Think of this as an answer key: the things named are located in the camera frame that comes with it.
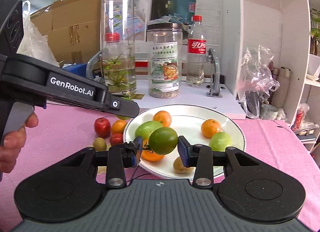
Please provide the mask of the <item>person's left hand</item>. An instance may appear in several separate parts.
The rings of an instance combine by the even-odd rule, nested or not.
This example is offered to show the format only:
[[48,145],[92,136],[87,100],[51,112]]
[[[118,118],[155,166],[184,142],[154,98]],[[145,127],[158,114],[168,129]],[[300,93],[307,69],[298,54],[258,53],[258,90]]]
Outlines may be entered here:
[[27,140],[25,128],[34,128],[38,125],[39,120],[33,113],[18,131],[8,133],[1,146],[0,152],[0,169],[3,173],[10,173],[16,165],[16,160],[24,147]]

